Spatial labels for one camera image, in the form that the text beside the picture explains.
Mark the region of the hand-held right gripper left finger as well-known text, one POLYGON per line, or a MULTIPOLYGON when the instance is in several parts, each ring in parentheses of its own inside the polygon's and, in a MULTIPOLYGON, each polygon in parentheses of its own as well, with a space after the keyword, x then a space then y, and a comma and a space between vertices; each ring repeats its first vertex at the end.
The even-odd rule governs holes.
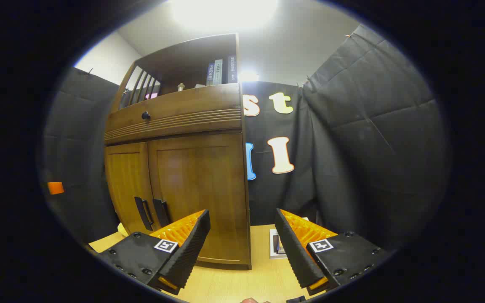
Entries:
POLYGON ((204 209, 156 232, 135 232, 102 251, 111 267, 157 290, 177 295, 184 288, 210 231, 204 209))

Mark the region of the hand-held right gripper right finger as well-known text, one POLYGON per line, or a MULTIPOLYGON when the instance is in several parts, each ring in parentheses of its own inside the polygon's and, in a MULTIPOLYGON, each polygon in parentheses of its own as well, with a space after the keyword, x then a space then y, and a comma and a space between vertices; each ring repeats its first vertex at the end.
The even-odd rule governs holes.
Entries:
POLYGON ((336 233, 282 209, 274 224, 291 269, 309 295, 359 280, 393 255, 355 232, 336 233))

